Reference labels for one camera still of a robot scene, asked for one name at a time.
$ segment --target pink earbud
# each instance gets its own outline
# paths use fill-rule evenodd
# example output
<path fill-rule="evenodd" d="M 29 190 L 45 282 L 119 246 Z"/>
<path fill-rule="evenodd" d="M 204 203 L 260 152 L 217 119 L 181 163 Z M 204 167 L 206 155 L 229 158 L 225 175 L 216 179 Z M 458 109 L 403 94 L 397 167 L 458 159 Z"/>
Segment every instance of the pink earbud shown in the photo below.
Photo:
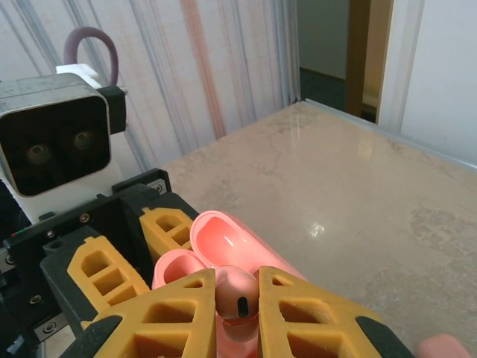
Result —
<path fill-rule="evenodd" d="M 215 309 L 230 339 L 245 342 L 258 330 L 259 281 L 237 266 L 215 270 Z"/>

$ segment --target striped curtain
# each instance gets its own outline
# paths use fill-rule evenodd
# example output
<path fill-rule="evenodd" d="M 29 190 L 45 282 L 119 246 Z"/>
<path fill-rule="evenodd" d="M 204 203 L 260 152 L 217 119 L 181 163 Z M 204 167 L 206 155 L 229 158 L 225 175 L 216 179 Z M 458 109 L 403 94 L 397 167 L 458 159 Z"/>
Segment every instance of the striped curtain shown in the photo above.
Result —
<path fill-rule="evenodd" d="M 54 73 L 76 27 L 106 32 L 126 87 L 123 174 L 161 166 L 300 97 L 296 0 L 1 0 L 0 80 Z M 78 55 L 106 84 L 96 39 Z"/>

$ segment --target white wall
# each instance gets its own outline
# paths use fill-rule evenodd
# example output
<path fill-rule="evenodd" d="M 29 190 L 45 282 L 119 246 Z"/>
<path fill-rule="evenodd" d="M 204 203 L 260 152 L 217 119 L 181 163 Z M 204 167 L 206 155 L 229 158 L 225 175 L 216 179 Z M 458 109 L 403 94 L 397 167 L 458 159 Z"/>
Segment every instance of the white wall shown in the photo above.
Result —
<path fill-rule="evenodd" d="M 394 6 L 400 15 L 405 3 L 423 3 L 415 51 L 395 66 L 400 48 L 401 54 L 412 50 L 413 36 L 393 38 L 408 28 L 412 15 L 399 16 L 399 22 L 394 18 L 379 124 L 477 163 L 477 1 L 399 0 Z"/>
<path fill-rule="evenodd" d="M 300 67 L 344 78 L 349 0 L 297 0 Z"/>

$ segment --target marble countertop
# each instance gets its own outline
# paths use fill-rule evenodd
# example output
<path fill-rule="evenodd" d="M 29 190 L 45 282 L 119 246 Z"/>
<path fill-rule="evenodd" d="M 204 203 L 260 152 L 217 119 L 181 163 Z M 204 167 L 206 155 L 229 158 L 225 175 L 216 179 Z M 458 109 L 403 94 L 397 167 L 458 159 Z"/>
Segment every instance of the marble countertop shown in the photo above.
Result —
<path fill-rule="evenodd" d="M 449 333 L 477 353 L 477 174 L 342 117 L 294 104 L 165 169 L 413 351 Z"/>

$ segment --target camera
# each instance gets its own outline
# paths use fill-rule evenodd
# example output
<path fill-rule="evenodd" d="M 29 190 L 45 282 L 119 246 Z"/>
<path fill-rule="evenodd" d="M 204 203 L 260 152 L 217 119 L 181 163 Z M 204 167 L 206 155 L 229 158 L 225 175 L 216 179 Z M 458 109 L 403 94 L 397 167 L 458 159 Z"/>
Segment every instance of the camera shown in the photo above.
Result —
<path fill-rule="evenodd" d="M 63 209 L 67 196 L 86 200 L 88 191 L 98 192 L 98 183 L 109 188 L 123 179 L 117 168 L 113 175 L 105 172 L 111 172 L 110 136 L 125 125 L 125 93 L 116 86 L 94 89 L 72 73 L 1 82 L 4 181 L 27 215 L 52 211 L 53 202 Z"/>

